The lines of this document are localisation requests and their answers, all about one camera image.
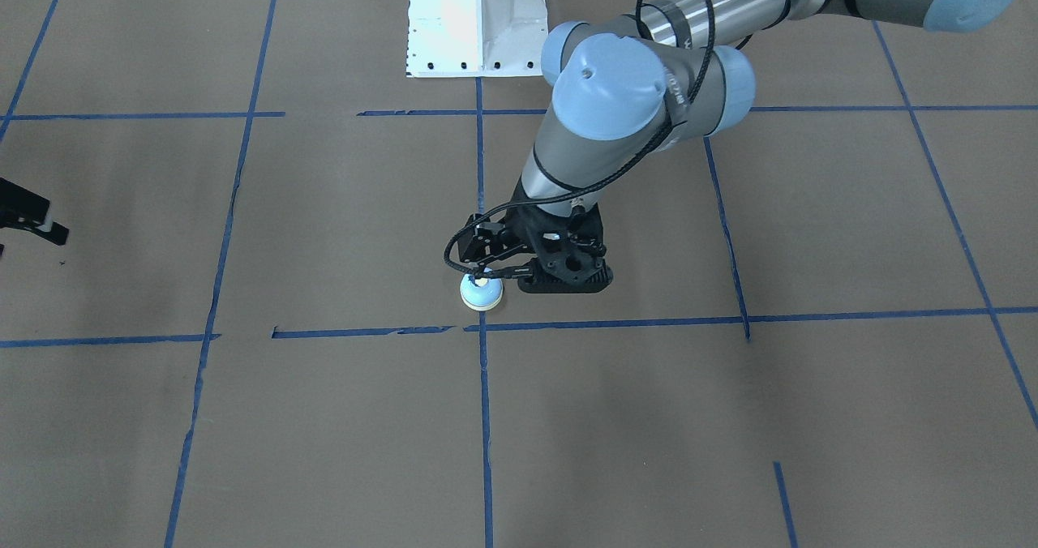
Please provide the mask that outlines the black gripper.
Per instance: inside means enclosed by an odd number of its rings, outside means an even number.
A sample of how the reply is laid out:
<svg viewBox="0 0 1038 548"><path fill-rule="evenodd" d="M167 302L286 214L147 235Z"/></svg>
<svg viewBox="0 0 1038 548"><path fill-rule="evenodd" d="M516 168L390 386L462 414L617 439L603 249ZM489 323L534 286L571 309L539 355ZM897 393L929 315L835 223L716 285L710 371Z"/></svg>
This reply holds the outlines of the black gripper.
<svg viewBox="0 0 1038 548"><path fill-rule="evenodd" d="M491 263L522 254L520 266L494 268L490 278L516 280L523 293L600 293L611 285L599 208L576 208L555 216L539 207L508 209L501 220L483 220L475 213L457 240L457 259L464 266L489 268Z"/></svg>

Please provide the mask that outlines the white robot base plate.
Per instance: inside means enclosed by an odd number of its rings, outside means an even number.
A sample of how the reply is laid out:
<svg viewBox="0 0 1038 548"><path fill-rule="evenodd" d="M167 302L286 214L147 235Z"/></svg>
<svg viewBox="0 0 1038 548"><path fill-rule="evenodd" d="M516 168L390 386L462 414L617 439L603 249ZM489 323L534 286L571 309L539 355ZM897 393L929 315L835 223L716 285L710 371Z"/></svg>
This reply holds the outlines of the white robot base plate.
<svg viewBox="0 0 1038 548"><path fill-rule="evenodd" d="M409 0L405 75L540 76L547 0Z"/></svg>

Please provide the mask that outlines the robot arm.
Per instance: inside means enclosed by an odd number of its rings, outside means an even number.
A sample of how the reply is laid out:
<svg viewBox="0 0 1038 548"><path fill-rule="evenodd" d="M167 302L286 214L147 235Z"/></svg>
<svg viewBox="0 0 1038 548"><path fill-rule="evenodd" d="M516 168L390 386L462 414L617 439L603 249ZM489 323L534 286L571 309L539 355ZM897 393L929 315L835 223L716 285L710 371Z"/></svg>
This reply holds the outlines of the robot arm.
<svg viewBox="0 0 1038 548"><path fill-rule="evenodd" d="M650 153L748 115L756 76L735 42L817 13L969 33L1014 0L637 0L606 23L547 36L551 101L511 200L475 213L445 263L464 293L597 293L611 283L599 200Z"/></svg>

